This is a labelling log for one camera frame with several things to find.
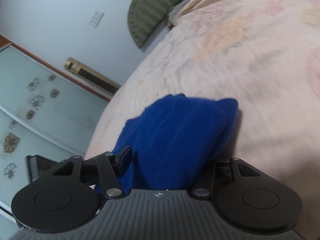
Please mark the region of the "white wall socket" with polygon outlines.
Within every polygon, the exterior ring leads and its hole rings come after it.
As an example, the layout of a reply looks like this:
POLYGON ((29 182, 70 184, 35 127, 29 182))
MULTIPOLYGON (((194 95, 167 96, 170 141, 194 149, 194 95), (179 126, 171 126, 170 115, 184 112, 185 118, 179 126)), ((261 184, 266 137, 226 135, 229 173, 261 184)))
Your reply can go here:
POLYGON ((89 21, 89 26, 92 26, 93 28, 96 28, 101 19, 103 18, 104 16, 104 12, 100 11, 100 10, 96 10, 93 14, 93 16, 91 17, 90 21, 89 21))

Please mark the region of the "frosted floral wardrobe door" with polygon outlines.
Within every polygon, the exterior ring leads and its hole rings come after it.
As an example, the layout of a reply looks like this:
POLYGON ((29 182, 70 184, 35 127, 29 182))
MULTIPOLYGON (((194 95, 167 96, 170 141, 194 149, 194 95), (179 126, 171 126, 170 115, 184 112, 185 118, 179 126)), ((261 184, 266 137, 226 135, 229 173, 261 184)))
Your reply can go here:
POLYGON ((29 183, 26 157, 85 155, 106 106, 14 46, 1 49, 1 239, 18 230, 11 201, 29 183))

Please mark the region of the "blue beaded sweater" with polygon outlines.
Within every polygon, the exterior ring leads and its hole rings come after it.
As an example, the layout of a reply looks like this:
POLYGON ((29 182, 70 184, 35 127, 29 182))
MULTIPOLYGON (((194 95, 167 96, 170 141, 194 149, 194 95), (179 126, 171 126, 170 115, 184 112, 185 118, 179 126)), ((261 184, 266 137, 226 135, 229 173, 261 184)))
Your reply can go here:
POLYGON ((190 186, 204 163, 219 156, 235 128, 238 102, 184 94, 167 95, 126 120, 111 149, 131 146, 133 159, 119 182, 132 189, 174 190, 190 186))

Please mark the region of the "gold tower air conditioner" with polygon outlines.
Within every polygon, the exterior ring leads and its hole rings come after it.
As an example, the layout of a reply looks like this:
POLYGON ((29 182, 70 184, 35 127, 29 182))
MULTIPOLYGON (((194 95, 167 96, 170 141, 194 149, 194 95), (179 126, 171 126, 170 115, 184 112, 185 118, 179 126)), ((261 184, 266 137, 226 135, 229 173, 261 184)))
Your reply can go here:
POLYGON ((75 76, 85 80, 86 82, 104 90, 110 95, 116 94, 121 85, 103 76, 99 72, 93 70, 87 65, 70 57, 65 61, 64 68, 75 76))

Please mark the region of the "olive green padded headboard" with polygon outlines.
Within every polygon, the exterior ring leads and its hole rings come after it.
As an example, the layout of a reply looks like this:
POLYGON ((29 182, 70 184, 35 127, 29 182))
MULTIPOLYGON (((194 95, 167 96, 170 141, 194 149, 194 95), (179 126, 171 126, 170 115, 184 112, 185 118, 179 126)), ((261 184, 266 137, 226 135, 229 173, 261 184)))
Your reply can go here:
POLYGON ((169 10, 181 0, 132 0, 127 15, 133 41, 141 48, 169 10))

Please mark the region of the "pink floral bed sheet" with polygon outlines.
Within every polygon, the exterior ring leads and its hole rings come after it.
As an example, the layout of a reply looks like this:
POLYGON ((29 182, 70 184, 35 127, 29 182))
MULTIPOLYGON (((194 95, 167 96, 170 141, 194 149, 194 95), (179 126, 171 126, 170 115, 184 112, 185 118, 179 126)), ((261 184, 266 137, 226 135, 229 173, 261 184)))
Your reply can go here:
POLYGON ((86 153, 167 94, 235 98, 227 151, 293 188, 296 226, 319 239, 319 0, 191 0, 104 110, 86 153))

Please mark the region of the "brown patterned pillow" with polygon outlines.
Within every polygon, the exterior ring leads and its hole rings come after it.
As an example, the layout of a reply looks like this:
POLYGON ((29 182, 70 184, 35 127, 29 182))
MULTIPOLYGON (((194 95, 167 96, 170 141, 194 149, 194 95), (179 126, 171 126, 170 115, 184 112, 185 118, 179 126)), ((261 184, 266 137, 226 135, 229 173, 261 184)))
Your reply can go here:
POLYGON ((189 3, 190 0, 181 0, 177 5, 172 7, 166 16, 166 26, 169 30, 177 25, 180 12, 189 3))

